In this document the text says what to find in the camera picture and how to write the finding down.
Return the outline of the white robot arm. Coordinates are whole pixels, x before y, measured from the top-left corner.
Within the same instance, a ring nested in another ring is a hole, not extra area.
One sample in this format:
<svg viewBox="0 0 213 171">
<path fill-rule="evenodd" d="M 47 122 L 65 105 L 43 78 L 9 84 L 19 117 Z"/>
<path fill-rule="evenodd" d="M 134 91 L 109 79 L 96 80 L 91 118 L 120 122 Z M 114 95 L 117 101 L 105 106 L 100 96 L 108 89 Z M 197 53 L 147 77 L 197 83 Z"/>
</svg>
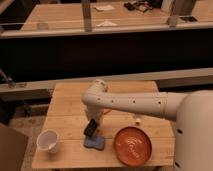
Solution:
<svg viewBox="0 0 213 171">
<path fill-rule="evenodd" d="M 174 171 L 213 171 L 213 91 L 108 92 L 95 80 L 82 95 L 90 120 L 99 123 L 102 109 L 144 114 L 176 123 Z"/>
</svg>

